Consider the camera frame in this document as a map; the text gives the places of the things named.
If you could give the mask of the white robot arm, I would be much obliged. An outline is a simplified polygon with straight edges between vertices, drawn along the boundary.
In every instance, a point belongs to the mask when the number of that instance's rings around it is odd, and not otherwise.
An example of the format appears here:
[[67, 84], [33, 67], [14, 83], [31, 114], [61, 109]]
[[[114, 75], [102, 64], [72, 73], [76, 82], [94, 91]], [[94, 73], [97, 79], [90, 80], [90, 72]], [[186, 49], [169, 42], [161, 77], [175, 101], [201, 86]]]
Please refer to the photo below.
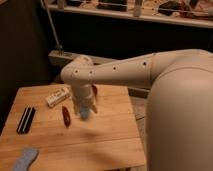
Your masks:
[[78, 109], [93, 104], [92, 86], [147, 88], [148, 171], [213, 171], [213, 52], [156, 52], [95, 65], [81, 55], [61, 71]]

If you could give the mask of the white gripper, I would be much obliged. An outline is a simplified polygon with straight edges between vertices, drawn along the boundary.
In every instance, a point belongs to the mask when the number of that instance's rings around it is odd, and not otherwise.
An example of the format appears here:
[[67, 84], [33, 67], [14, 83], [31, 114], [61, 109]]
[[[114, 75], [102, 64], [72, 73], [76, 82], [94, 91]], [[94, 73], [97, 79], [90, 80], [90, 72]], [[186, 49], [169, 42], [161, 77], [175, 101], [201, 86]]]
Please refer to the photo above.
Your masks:
[[90, 111], [98, 112], [97, 92], [97, 87], [91, 84], [71, 86], [74, 111], [80, 114], [82, 119], [88, 119]]

